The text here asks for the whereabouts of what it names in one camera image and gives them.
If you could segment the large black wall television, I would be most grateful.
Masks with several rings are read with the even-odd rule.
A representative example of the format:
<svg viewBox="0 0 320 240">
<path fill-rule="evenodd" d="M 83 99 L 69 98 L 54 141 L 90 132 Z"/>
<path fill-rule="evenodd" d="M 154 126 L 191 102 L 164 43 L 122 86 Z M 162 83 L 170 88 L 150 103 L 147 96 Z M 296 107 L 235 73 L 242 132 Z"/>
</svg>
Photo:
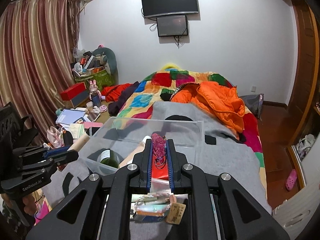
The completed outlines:
<svg viewBox="0 0 320 240">
<path fill-rule="evenodd" d="M 145 18 L 198 14 L 199 5 L 197 0 L 142 0 L 142 11 Z"/>
</svg>

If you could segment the blue white notebook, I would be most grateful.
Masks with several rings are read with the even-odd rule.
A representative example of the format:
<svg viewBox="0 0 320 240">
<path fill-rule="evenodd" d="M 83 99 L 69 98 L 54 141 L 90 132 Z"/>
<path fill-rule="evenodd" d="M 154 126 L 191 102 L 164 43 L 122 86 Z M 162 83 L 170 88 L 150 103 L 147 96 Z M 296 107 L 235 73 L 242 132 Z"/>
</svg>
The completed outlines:
<svg viewBox="0 0 320 240">
<path fill-rule="evenodd" d="M 70 125 L 86 114 L 85 111 L 74 109 L 64 109 L 57 117 L 56 123 L 59 125 Z"/>
</svg>

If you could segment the red foil package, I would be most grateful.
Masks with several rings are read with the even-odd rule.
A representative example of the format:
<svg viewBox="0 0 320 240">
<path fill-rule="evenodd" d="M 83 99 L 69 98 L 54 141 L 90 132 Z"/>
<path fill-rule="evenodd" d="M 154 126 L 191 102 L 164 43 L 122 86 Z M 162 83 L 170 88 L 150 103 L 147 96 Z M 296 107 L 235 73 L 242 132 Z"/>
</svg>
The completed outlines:
<svg viewBox="0 0 320 240">
<path fill-rule="evenodd" d="M 162 166 L 152 165 L 152 178 L 168 180 L 168 167 L 167 164 Z"/>
</svg>

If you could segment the wooden tag charm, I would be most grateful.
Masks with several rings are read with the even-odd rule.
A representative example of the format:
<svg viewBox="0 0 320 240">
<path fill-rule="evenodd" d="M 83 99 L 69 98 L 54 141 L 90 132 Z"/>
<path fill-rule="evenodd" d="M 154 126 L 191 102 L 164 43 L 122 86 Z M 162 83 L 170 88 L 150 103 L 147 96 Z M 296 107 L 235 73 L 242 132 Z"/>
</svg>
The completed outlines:
<svg viewBox="0 0 320 240">
<path fill-rule="evenodd" d="M 169 224 L 179 225 L 183 214 L 185 212 L 186 205 L 182 203 L 172 203 L 169 214 L 167 215 L 166 222 Z"/>
</svg>

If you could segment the orange down jacket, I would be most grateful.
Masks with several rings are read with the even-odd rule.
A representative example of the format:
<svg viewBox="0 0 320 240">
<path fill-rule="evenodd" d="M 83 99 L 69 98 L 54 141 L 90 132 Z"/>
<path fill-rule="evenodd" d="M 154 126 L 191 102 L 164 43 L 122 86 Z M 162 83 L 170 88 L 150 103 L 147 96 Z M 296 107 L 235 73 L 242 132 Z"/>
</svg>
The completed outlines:
<svg viewBox="0 0 320 240">
<path fill-rule="evenodd" d="M 235 87 L 225 87 L 215 81 L 186 83 L 170 101 L 192 103 L 219 119 L 234 135 L 244 130 L 245 103 L 238 97 Z"/>
</svg>

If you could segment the red garment on bed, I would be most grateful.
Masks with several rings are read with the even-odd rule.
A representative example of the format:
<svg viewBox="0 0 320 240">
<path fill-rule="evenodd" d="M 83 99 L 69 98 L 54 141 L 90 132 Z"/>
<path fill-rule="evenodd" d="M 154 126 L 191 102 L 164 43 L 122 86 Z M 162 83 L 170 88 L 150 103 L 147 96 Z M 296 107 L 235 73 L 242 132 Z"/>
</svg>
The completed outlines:
<svg viewBox="0 0 320 240">
<path fill-rule="evenodd" d="M 104 87 L 101 91 L 102 96 L 105 97 L 106 102 L 115 102 L 118 101 L 122 91 L 130 87 L 131 83 L 125 83 L 121 85 L 115 85 L 110 87 Z"/>
</svg>

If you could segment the colourful patchwork quilt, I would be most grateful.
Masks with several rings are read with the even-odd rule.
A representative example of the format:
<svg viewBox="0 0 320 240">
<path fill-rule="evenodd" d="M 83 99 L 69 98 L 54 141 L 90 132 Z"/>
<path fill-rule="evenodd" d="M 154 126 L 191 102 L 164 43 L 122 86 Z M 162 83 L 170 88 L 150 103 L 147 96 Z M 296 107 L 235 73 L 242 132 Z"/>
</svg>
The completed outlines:
<svg viewBox="0 0 320 240">
<path fill-rule="evenodd" d="M 215 81 L 218 84 L 229 88 L 235 87 L 220 74 L 214 72 L 191 72 L 182 70 L 174 64 L 168 64 L 161 70 L 147 76 L 138 85 L 132 95 L 125 101 L 124 106 L 119 112 L 119 116 L 127 118 L 149 119 L 152 115 L 153 104 L 156 101 L 170 101 L 172 95 L 178 92 L 179 89 L 181 89 L 186 83 L 202 83 L 204 81 Z M 266 187 L 267 183 L 263 148 L 258 130 L 258 112 L 251 109 L 247 102 L 244 101 L 244 103 L 244 130 L 242 133 L 235 135 L 235 137 L 236 139 L 244 141 L 245 145 L 250 147 L 256 154 L 260 161 L 260 180 L 262 185 Z M 216 117 L 212 115 L 210 116 L 221 122 Z"/>
</svg>

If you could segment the magenta knitted charm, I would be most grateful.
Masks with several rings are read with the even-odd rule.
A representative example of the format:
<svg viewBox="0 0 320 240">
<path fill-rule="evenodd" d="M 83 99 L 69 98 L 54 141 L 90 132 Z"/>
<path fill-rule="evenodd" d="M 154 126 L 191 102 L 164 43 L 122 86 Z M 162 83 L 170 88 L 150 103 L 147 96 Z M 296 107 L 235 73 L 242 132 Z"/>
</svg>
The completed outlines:
<svg viewBox="0 0 320 240">
<path fill-rule="evenodd" d="M 165 137 L 160 136 L 158 133 L 152 133 L 151 139 L 153 163 L 157 169 L 162 169 L 166 165 L 166 139 Z"/>
</svg>

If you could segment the green pump bottle white label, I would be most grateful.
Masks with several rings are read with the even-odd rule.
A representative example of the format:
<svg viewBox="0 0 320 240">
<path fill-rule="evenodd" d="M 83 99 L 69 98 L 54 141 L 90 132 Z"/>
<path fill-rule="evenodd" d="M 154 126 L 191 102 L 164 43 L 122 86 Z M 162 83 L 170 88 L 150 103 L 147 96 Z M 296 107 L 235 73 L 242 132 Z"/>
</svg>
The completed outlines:
<svg viewBox="0 0 320 240">
<path fill-rule="evenodd" d="M 120 164 L 120 157 L 116 152 L 107 148 L 101 152 L 99 157 L 99 163 L 110 167 L 118 168 Z"/>
</svg>

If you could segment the clear plastic storage box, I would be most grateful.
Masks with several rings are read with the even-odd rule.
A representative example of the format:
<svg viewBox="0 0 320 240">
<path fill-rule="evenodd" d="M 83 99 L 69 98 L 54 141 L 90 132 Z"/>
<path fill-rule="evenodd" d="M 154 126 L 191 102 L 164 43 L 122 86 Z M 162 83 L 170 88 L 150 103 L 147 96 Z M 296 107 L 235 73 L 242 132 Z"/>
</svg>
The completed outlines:
<svg viewBox="0 0 320 240">
<path fill-rule="evenodd" d="M 199 165 L 204 142 L 202 121 L 152 120 L 111 117 L 100 127 L 79 152 L 81 159 L 93 173 L 102 176 L 116 172 L 116 168 L 100 163 L 100 155 L 111 149 L 120 161 L 135 150 L 143 138 L 158 133 L 174 141 L 177 152 L 187 161 Z"/>
</svg>

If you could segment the small wall monitor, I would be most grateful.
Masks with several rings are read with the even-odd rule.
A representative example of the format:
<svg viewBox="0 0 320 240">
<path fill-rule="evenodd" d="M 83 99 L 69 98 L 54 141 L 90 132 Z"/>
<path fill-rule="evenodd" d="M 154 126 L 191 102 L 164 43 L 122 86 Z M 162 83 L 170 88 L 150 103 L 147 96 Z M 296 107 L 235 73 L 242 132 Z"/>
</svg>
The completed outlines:
<svg viewBox="0 0 320 240">
<path fill-rule="evenodd" d="M 158 37 L 188 36 L 188 19 L 186 15 L 169 15 L 157 17 Z"/>
</svg>

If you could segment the pink clog shoe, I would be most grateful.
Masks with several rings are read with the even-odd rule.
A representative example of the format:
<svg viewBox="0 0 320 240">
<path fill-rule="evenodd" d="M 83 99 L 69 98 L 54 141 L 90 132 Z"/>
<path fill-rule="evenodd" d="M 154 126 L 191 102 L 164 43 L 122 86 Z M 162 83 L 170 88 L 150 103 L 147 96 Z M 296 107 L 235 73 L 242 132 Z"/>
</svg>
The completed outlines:
<svg viewBox="0 0 320 240">
<path fill-rule="evenodd" d="M 293 189 L 296 183 L 296 180 L 297 180 L 297 172 L 295 169 L 293 169 L 285 181 L 285 187 L 287 191 L 291 191 Z"/>
</svg>

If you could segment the pink rabbit figurine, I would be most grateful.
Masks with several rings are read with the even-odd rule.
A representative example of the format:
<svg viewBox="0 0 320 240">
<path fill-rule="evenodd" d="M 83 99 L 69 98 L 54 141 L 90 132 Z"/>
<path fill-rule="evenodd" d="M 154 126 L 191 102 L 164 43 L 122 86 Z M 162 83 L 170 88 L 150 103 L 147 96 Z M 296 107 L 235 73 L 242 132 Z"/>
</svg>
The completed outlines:
<svg viewBox="0 0 320 240">
<path fill-rule="evenodd" d="M 96 80 L 91 80 L 89 82 L 89 98 L 94 106 L 98 108 L 101 107 L 101 103 L 105 101 L 105 96 L 103 96 L 98 89 Z"/>
</svg>

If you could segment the grey black blanket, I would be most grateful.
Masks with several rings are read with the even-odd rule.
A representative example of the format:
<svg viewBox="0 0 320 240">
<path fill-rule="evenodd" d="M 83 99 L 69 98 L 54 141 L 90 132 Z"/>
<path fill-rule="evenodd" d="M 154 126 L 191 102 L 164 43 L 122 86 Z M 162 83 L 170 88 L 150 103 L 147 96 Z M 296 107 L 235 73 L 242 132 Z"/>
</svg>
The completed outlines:
<svg viewBox="0 0 320 240">
<path fill-rule="evenodd" d="M 219 176 L 230 174 L 256 201 L 270 214 L 270 207 L 260 182 L 259 160 L 252 149 L 239 143 L 231 131 L 204 111 L 187 103 L 158 101 L 153 104 L 152 120 L 202 121 L 204 142 L 200 153 L 199 165 L 205 173 Z M 79 159 L 69 165 L 75 174 L 87 165 Z M 151 178 L 150 191 L 154 190 Z M 179 225 L 165 221 L 158 223 L 137 223 L 129 217 L 129 239 L 190 239 L 189 198 Z"/>
</svg>

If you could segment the beige stick red band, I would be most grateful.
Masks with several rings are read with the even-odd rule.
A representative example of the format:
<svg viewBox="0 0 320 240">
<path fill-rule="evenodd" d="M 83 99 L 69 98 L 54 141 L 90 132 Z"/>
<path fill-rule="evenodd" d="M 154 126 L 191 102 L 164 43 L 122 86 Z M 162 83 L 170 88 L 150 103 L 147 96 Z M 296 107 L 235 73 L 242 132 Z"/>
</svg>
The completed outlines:
<svg viewBox="0 0 320 240">
<path fill-rule="evenodd" d="M 89 141 L 90 136 L 87 133 L 84 133 L 79 139 L 77 139 L 69 148 L 67 151 L 75 150 L 79 152 L 85 144 Z"/>
</svg>

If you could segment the pale green labelled tube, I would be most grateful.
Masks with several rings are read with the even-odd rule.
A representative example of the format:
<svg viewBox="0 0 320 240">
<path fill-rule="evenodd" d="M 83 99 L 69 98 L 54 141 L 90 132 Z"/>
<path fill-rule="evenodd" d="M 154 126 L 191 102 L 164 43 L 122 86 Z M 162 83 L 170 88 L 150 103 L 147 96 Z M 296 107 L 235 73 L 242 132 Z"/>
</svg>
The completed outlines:
<svg viewBox="0 0 320 240">
<path fill-rule="evenodd" d="M 131 197 L 131 202 L 150 202 L 156 201 L 157 195 L 153 194 L 133 194 Z"/>
</svg>

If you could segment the red long box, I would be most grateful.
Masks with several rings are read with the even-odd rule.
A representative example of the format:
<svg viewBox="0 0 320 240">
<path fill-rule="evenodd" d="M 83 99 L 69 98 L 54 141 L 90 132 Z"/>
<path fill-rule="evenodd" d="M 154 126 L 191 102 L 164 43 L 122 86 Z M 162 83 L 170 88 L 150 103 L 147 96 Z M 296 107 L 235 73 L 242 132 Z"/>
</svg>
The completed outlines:
<svg viewBox="0 0 320 240">
<path fill-rule="evenodd" d="M 86 85 L 84 82 L 76 83 L 71 87 L 67 88 L 66 90 L 62 91 L 60 93 L 60 96 L 63 101 L 69 101 L 76 97 L 78 94 L 84 92 L 85 90 Z"/>
</svg>

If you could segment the wooden shelf unit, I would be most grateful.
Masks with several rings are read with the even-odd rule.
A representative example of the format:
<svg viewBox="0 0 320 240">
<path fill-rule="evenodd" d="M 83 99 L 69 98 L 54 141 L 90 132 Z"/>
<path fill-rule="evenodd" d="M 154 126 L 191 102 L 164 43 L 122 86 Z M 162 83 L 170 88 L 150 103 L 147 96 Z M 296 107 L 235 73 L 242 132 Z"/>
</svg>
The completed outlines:
<svg viewBox="0 0 320 240">
<path fill-rule="evenodd" d="M 297 174 L 297 187 L 299 190 L 306 186 L 306 175 L 302 161 L 310 152 L 319 135 L 319 102 L 315 102 L 309 112 L 303 114 L 296 131 L 289 140 L 287 151 Z"/>
</svg>

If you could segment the green storage box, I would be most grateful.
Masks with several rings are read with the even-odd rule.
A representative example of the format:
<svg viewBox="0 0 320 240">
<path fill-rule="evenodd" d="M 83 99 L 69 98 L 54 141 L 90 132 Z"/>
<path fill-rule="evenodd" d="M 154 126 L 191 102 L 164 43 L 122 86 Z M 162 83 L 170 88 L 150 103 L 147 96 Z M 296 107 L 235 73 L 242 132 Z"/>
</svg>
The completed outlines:
<svg viewBox="0 0 320 240">
<path fill-rule="evenodd" d="M 98 72 L 94 72 L 94 69 L 90 69 L 89 72 L 80 73 L 76 70 L 72 70 L 74 81 L 76 83 L 84 82 L 86 88 L 89 89 L 89 82 L 95 80 L 96 85 L 99 90 L 102 90 L 104 87 L 110 87 L 115 85 L 114 76 L 109 74 L 105 68 L 102 68 Z"/>
</svg>

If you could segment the wooden door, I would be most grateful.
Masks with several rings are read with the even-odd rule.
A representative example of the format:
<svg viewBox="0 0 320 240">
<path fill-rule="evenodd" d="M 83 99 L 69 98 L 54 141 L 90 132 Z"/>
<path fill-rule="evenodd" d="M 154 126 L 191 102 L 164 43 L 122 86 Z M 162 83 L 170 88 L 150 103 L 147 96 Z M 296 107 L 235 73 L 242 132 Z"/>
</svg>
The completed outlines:
<svg viewBox="0 0 320 240">
<path fill-rule="evenodd" d="M 297 69 L 289 112 L 297 128 L 289 145 L 294 145 L 304 133 L 313 109 L 319 75 L 319 24 L 305 0 L 292 0 L 297 24 Z"/>
</svg>

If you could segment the striped pink gold curtain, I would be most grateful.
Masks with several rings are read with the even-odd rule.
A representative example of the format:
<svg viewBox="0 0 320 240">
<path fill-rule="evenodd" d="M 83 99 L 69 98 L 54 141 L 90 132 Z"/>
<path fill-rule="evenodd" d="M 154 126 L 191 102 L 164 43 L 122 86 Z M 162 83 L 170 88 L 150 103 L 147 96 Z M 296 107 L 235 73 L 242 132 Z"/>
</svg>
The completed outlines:
<svg viewBox="0 0 320 240">
<path fill-rule="evenodd" d="M 1 15 L 1 106 L 30 114 L 39 134 L 55 125 L 61 92 L 74 84 L 71 63 L 79 36 L 78 0 L 16 0 Z"/>
</svg>

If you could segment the white wardrobe door hearts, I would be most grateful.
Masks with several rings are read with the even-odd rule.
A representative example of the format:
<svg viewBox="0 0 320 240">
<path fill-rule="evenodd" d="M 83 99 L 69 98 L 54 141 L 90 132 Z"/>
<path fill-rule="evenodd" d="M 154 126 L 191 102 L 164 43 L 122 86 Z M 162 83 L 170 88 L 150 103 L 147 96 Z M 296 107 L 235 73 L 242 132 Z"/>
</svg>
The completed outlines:
<svg viewBox="0 0 320 240">
<path fill-rule="evenodd" d="M 310 222 L 319 206 L 319 157 L 303 160 L 306 186 L 273 211 L 273 218 L 283 227 L 290 239 L 296 239 Z"/>
</svg>

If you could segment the grey green neck pillow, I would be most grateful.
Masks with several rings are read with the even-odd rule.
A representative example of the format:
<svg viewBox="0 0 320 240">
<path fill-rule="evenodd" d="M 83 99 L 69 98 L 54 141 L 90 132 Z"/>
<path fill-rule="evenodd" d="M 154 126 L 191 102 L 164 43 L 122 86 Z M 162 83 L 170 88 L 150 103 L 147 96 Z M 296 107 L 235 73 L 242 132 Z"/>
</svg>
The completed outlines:
<svg viewBox="0 0 320 240">
<path fill-rule="evenodd" d="M 108 68 L 111 75 L 114 75 L 117 72 L 116 56 L 110 48 L 97 48 L 92 54 L 100 62 L 101 66 Z"/>
</svg>

